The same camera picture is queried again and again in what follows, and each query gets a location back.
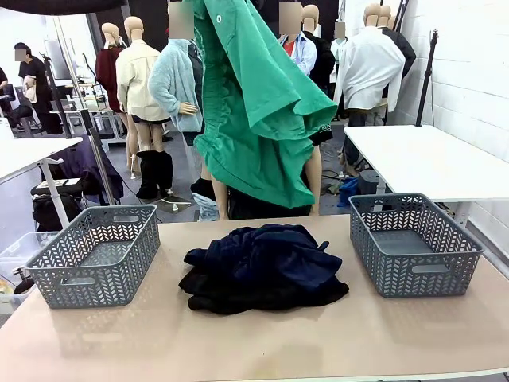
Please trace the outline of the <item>navy blue top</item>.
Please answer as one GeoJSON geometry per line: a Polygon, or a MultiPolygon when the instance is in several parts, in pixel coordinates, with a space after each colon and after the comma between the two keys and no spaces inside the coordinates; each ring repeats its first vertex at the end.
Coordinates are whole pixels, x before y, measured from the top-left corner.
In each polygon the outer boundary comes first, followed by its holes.
{"type": "Polygon", "coordinates": [[[342,259],[328,254],[301,225],[265,224],[241,227],[211,242],[206,260],[216,270],[242,283],[285,279],[316,290],[333,279],[342,259]]]}

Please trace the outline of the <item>green shirt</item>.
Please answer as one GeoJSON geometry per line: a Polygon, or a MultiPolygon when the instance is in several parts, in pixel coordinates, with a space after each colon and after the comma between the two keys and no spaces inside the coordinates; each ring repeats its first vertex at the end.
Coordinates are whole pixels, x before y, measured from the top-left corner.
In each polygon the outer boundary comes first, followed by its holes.
{"type": "Polygon", "coordinates": [[[291,60],[251,0],[190,0],[204,67],[205,128],[195,146],[212,177],[291,209],[311,205],[301,179],[312,136],[335,104],[291,60]]]}

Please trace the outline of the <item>black garment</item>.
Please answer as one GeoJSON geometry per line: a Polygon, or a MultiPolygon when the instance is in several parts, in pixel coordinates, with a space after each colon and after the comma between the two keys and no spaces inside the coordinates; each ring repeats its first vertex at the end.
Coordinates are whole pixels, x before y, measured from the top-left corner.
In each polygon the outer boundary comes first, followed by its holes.
{"type": "Polygon", "coordinates": [[[337,277],[309,291],[282,277],[249,285],[207,273],[198,267],[192,268],[183,277],[179,287],[190,295],[190,310],[218,315],[240,314],[248,310],[283,311],[326,306],[341,300],[349,292],[349,286],[337,277]]]}

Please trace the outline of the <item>person's left forearm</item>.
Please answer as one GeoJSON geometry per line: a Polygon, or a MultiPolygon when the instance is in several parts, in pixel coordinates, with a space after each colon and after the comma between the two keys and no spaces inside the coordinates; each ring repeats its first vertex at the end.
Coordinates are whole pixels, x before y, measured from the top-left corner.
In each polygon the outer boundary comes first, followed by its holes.
{"type": "Polygon", "coordinates": [[[309,215],[318,216],[321,196],[321,175],[322,166],[320,158],[310,158],[305,167],[306,176],[309,181],[309,189],[313,193],[314,202],[309,215]]]}

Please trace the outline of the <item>person's right forearm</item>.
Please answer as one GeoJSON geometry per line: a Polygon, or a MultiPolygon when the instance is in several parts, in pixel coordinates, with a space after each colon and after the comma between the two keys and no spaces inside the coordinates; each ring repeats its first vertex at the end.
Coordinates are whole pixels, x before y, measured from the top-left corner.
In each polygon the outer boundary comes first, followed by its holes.
{"type": "Polygon", "coordinates": [[[211,176],[211,180],[220,219],[229,220],[227,186],[213,176],[211,176]]]}

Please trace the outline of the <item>black pants around mannequin ankles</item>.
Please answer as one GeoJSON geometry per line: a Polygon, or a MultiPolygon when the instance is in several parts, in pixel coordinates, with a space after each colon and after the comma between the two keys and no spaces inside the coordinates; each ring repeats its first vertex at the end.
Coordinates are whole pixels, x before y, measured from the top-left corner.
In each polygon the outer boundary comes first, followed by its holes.
{"type": "Polygon", "coordinates": [[[195,183],[191,184],[190,190],[192,193],[196,193],[212,201],[216,200],[211,180],[206,180],[200,177],[195,183]]]}

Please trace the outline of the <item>blue jeans on floor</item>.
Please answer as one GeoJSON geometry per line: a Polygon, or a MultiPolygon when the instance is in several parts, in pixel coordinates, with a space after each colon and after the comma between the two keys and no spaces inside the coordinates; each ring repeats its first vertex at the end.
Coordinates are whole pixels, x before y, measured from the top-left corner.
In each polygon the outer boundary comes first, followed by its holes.
{"type": "Polygon", "coordinates": [[[199,193],[192,193],[196,204],[200,207],[199,221],[217,221],[220,218],[217,203],[199,193]]]}

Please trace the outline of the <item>blue object on floor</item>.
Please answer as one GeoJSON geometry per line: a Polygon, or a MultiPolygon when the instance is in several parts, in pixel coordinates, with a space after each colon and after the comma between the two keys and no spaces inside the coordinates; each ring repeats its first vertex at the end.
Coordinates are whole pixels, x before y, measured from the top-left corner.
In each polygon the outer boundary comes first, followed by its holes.
{"type": "Polygon", "coordinates": [[[342,180],[339,187],[338,208],[347,208],[349,198],[359,194],[358,178],[348,177],[342,180]]]}

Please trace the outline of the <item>black trousers around mannequin feet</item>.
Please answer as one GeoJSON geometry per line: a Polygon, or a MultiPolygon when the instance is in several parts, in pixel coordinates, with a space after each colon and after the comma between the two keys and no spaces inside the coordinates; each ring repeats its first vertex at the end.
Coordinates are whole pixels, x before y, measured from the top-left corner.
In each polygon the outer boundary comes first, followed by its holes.
{"type": "Polygon", "coordinates": [[[153,200],[167,197],[173,186],[173,159],[166,151],[145,150],[137,153],[140,158],[142,183],[136,197],[153,200]]]}

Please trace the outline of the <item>dark grey box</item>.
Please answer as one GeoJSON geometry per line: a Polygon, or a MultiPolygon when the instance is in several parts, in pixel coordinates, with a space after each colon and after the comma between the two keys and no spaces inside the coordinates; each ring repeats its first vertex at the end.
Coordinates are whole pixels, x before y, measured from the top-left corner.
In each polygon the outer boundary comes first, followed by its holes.
{"type": "Polygon", "coordinates": [[[358,189],[361,195],[385,193],[385,182],[374,170],[364,170],[358,176],[358,189]]]}

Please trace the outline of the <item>mannequin in light blue fleece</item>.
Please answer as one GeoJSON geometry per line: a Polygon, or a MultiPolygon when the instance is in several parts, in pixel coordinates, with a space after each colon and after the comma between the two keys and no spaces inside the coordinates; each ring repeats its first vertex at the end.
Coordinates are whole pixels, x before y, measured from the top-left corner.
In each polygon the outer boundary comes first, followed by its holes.
{"type": "Polygon", "coordinates": [[[203,65],[194,33],[180,26],[185,14],[175,2],[168,3],[168,15],[168,43],[152,68],[149,90],[181,132],[190,174],[196,181],[203,174],[202,158],[194,146],[195,138],[204,132],[203,65]]]}

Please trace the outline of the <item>mannequin in pale blue shirt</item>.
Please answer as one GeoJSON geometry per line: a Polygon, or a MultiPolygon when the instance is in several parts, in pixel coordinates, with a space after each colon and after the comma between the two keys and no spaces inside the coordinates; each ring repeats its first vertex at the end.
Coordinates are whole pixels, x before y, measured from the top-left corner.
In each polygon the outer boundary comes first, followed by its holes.
{"type": "Polygon", "coordinates": [[[302,5],[300,2],[279,3],[279,44],[292,61],[310,76],[317,58],[315,44],[302,29],[302,5]]]}

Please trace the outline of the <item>mannequin in black jacket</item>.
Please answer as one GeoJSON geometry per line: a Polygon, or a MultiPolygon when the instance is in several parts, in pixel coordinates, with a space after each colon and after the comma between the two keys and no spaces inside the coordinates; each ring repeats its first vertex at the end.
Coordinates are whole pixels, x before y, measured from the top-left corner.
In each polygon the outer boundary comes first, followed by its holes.
{"type": "Polygon", "coordinates": [[[377,26],[384,35],[388,36],[396,44],[405,57],[402,72],[402,77],[405,78],[416,59],[416,54],[408,40],[400,32],[394,30],[394,25],[395,16],[391,14],[391,7],[382,5],[377,26]]]}
{"type": "Polygon", "coordinates": [[[317,56],[309,77],[322,90],[328,94],[330,75],[335,67],[336,59],[330,49],[330,43],[313,33],[319,26],[319,9],[316,5],[304,6],[301,14],[304,35],[314,44],[317,56]]]}

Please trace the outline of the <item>mannequin in cream jacket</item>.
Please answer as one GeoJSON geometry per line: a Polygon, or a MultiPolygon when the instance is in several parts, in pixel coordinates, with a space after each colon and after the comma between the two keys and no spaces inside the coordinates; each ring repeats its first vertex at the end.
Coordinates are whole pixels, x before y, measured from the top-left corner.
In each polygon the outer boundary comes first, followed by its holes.
{"type": "Polygon", "coordinates": [[[149,78],[160,52],[143,40],[141,18],[129,16],[124,21],[130,45],[119,54],[115,63],[117,99],[123,111],[134,121],[138,133],[138,150],[162,152],[163,124],[170,120],[152,97],[149,78]]]}

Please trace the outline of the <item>slanted metal pole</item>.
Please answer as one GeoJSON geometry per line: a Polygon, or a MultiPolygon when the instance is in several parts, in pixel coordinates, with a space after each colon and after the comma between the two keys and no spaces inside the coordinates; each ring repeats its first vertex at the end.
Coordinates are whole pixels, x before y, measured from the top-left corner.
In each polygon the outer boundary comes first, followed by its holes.
{"type": "Polygon", "coordinates": [[[104,167],[104,163],[99,150],[102,147],[102,142],[100,140],[99,133],[91,120],[91,115],[89,110],[87,109],[87,104],[84,100],[84,97],[81,94],[80,85],[78,83],[75,71],[72,67],[71,54],[68,50],[68,45],[64,36],[64,31],[60,22],[60,17],[53,16],[52,20],[55,25],[56,35],[59,41],[60,48],[62,49],[64,61],[68,67],[72,85],[74,87],[76,95],[78,96],[79,105],[76,107],[76,109],[80,113],[80,118],[82,120],[84,129],[87,132],[87,136],[91,144],[92,152],[94,154],[95,161],[99,169],[99,174],[103,183],[103,187],[107,196],[107,203],[109,205],[116,205],[113,193],[111,191],[109,178],[107,176],[107,171],[106,168],[104,167]]]}

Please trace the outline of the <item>mannequin in pale green top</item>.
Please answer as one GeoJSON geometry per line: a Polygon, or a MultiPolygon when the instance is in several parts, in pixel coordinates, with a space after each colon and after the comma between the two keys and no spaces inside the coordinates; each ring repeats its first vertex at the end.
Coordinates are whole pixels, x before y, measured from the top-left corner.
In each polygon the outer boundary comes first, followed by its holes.
{"type": "Polygon", "coordinates": [[[335,64],[331,75],[329,77],[329,83],[335,84],[337,82],[337,76],[339,72],[340,57],[343,52],[344,46],[348,38],[346,36],[346,25],[344,21],[336,21],[334,39],[331,42],[330,50],[335,58],[335,64]]]}

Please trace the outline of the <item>mannequin in white shirt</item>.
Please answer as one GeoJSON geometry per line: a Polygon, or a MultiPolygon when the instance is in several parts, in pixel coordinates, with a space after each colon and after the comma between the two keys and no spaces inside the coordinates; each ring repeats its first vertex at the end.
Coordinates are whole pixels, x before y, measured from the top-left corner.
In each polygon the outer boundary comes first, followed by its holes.
{"type": "Polygon", "coordinates": [[[394,111],[406,58],[377,26],[382,7],[365,8],[364,27],[345,43],[340,54],[334,100],[344,106],[350,127],[381,126],[394,111]]]}

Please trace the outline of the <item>dark purple hanging cloth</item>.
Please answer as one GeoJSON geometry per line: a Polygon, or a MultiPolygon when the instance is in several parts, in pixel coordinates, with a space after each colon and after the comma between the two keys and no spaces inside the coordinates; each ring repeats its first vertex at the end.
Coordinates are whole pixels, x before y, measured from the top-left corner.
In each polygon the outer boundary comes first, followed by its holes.
{"type": "MultiPolygon", "coordinates": [[[[105,205],[107,195],[91,143],[85,134],[81,138],[81,142],[58,153],[58,156],[64,160],[60,167],[65,178],[81,179],[83,195],[89,201],[105,205]]],[[[113,167],[102,147],[99,148],[99,153],[113,198],[119,201],[124,196],[122,177],[113,167]]]]}

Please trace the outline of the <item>white side table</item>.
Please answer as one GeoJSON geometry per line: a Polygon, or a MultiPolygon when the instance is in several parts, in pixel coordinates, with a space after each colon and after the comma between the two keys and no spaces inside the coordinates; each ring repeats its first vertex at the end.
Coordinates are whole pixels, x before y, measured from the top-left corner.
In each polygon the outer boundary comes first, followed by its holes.
{"type": "Polygon", "coordinates": [[[472,204],[509,201],[509,163],[432,126],[346,127],[379,175],[377,193],[421,193],[457,205],[466,225],[472,204]]]}

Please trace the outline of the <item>grey woven plastic basket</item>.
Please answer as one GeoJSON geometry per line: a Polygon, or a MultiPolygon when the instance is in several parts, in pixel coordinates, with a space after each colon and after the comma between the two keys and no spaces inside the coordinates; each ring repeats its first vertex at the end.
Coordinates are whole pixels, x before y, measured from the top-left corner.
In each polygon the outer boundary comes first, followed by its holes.
{"type": "Polygon", "coordinates": [[[51,309],[125,306],[161,241],[156,205],[90,207],[25,265],[51,309]]]}
{"type": "Polygon", "coordinates": [[[350,239],[384,298],[466,293],[482,243],[420,193],[350,197],[350,239]]]}

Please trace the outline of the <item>mannequin in maroon top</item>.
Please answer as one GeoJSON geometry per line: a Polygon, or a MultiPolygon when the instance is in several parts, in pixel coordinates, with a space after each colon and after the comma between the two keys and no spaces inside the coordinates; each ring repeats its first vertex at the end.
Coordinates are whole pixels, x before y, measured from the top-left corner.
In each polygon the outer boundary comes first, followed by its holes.
{"type": "Polygon", "coordinates": [[[110,22],[101,26],[105,45],[96,54],[95,74],[97,82],[107,92],[109,107],[117,114],[124,115],[117,98],[116,61],[122,51],[119,28],[110,22]]]}

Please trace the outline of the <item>black bag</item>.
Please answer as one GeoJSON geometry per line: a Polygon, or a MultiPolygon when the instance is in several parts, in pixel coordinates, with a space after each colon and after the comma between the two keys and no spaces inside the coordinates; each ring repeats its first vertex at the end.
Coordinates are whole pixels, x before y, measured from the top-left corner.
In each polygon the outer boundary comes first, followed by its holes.
{"type": "MultiPolygon", "coordinates": [[[[73,196],[64,193],[60,195],[60,199],[69,221],[82,212],[82,208],[73,196]]],[[[56,207],[49,195],[33,199],[33,219],[37,224],[38,232],[57,232],[62,229],[56,207]]]]}

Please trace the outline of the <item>black tripod stand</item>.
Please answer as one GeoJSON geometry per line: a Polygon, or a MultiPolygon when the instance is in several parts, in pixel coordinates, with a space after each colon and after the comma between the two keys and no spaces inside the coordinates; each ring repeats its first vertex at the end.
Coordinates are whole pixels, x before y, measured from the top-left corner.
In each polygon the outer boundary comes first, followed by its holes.
{"type": "Polygon", "coordinates": [[[416,120],[415,120],[415,125],[417,127],[420,127],[422,125],[422,117],[423,117],[424,108],[425,108],[425,100],[426,100],[426,96],[427,96],[427,92],[428,92],[428,88],[429,88],[430,78],[431,78],[432,72],[433,72],[433,57],[434,57],[438,38],[439,38],[438,31],[436,29],[434,29],[430,35],[429,56],[428,56],[427,65],[426,65],[426,68],[424,71],[424,81],[422,84],[422,91],[421,91],[421,96],[419,99],[418,113],[417,113],[416,120]]]}

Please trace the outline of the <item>clear plastic storage bin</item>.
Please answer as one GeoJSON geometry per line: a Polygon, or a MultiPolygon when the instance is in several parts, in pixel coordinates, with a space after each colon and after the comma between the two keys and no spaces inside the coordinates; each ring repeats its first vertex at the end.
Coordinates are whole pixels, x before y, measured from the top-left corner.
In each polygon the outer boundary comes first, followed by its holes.
{"type": "Polygon", "coordinates": [[[24,271],[27,262],[44,248],[57,232],[30,232],[23,235],[3,252],[0,252],[0,279],[7,282],[10,287],[15,287],[22,281],[17,273],[24,271]]]}

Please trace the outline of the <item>bystander holding beige cloth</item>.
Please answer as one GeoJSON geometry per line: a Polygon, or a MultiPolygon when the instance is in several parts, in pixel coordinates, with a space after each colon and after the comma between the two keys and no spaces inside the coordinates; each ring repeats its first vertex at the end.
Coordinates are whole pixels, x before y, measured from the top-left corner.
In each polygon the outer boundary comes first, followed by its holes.
{"type": "Polygon", "coordinates": [[[63,126],[60,117],[52,114],[52,91],[45,74],[45,65],[34,57],[28,45],[18,42],[15,46],[16,61],[20,62],[18,75],[23,80],[25,98],[30,101],[41,122],[42,130],[60,135],[63,126]]]}

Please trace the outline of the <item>grey mannequin base plate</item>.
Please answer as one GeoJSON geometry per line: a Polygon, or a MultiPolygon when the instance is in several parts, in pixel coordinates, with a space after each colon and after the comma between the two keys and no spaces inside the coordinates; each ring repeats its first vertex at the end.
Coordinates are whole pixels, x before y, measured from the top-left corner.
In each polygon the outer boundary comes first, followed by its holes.
{"type": "Polygon", "coordinates": [[[156,201],[155,205],[163,212],[177,214],[192,206],[192,202],[175,195],[168,195],[156,201]]]}

